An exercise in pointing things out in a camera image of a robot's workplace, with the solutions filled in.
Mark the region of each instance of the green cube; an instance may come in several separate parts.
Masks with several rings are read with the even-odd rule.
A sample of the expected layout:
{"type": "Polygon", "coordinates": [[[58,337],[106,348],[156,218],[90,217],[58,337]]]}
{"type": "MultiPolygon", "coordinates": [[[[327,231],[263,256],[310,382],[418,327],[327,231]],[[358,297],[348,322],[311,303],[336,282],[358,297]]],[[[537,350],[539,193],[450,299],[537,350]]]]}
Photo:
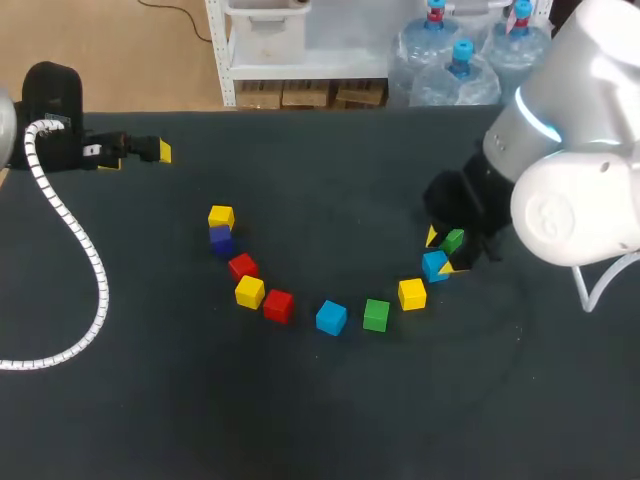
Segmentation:
{"type": "Polygon", "coordinates": [[[386,332],[388,316],[389,302],[367,299],[362,328],[365,330],[373,330],[374,332],[386,332]]]}
{"type": "Polygon", "coordinates": [[[447,255],[451,255],[458,248],[460,248],[460,245],[462,245],[463,241],[464,241],[464,230],[460,228],[456,228],[449,232],[449,235],[447,235],[447,238],[445,238],[444,241],[442,242],[442,245],[440,245],[440,249],[444,250],[444,252],[447,255]]]}

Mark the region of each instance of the blue cube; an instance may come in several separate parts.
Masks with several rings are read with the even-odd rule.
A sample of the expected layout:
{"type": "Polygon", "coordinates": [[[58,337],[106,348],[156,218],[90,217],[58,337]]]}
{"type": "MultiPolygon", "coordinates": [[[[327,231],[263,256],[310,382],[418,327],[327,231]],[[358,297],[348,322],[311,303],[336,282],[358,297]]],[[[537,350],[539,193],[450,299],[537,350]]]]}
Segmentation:
{"type": "Polygon", "coordinates": [[[233,256],[235,248],[229,225],[209,229],[209,244],[211,251],[222,258],[233,256]]]}
{"type": "Polygon", "coordinates": [[[422,270],[429,283],[441,282],[449,278],[448,273],[438,273],[448,261],[447,254],[442,250],[434,250],[423,255],[422,270]]]}
{"type": "Polygon", "coordinates": [[[340,335],[345,323],[347,323],[347,309],[329,300],[324,302],[316,315],[316,328],[334,337],[340,335]]]}

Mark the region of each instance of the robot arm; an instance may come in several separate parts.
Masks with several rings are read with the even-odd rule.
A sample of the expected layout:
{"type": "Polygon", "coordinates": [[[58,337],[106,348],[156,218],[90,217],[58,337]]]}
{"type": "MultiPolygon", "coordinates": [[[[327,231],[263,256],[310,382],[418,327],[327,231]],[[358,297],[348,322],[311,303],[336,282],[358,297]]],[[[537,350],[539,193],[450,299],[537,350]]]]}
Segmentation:
{"type": "Polygon", "coordinates": [[[485,246],[513,221],[535,255],[574,269],[590,311],[597,296],[587,308],[579,266],[625,254],[626,266],[640,257],[630,253],[640,249],[640,164],[632,152],[640,141],[638,44],[640,10],[623,0],[585,0],[482,150],[425,192],[436,230],[463,228],[485,246]]]}
{"type": "Polygon", "coordinates": [[[119,168],[128,154],[147,162],[171,163],[171,147],[159,137],[134,137],[125,132],[87,135],[82,111],[82,81],[78,73],[51,62],[34,65],[15,104],[0,89],[0,169],[27,169],[22,149],[26,128],[34,121],[58,120],[64,130],[38,140],[45,172],[119,168]]]}

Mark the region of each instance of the black cable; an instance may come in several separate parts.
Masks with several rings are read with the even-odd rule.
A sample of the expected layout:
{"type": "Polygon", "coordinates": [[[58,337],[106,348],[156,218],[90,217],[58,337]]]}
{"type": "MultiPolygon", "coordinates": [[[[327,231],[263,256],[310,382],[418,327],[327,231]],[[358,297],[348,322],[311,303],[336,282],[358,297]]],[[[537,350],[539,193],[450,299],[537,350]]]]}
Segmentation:
{"type": "Polygon", "coordinates": [[[142,0],[137,0],[137,1],[138,1],[138,3],[139,3],[140,5],[144,5],[145,7],[152,7],[152,8],[170,8],[170,9],[172,9],[172,10],[178,10],[179,12],[186,13],[186,14],[187,14],[187,16],[189,17],[189,20],[191,20],[191,25],[193,25],[193,31],[195,32],[196,36],[197,36],[200,40],[202,40],[203,42],[213,43],[210,39],[208,39],[208,38],[204,38],[202,35],[200,35],[200,34],[198,33],[198,28],[196,27],[196,22],[195,22],[195,20],[193,19],[193,17],[191,16],[191,13],[189,13],[189,11],[188,11],[188,10],[185,10],[185,9],[184,9],[184,8],[182,8],[182,7],[176,7],[175,5],[156,5],[156,4],[154,4],[154,3],[146,3],[146,2],[143,2],[142,0]]]}

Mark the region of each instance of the white shelf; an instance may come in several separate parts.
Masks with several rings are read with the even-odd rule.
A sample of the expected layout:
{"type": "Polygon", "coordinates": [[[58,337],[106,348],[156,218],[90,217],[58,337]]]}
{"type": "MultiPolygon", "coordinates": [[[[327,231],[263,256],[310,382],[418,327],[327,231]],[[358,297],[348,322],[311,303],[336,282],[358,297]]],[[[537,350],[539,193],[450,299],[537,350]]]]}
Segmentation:
{"type": "MultiPolygon", "coordinates": [[[[471,0],[449,0],[451,6],[471,0]]],[[[491,0],[498,4],[505,0],[491,0]]],[[[227,43],[225,0],[205,0],[224,103],[235,105],[234,80],[312,80],[386,78],[393,36],[411,19],[425,15],[424,0],[311,0],[304,61],[294,65],[256,65],[227,43]]],[[[535,0],[535,15],[548,17],[553,0],[535,0]]]]}
{"type": "Polygon", "coordinates": [[[309,49],[295,65],[251,65],[234,57],[229,68],[234,80],[312,80],[386,78],[387,56],[365,48],[309,49]]]}

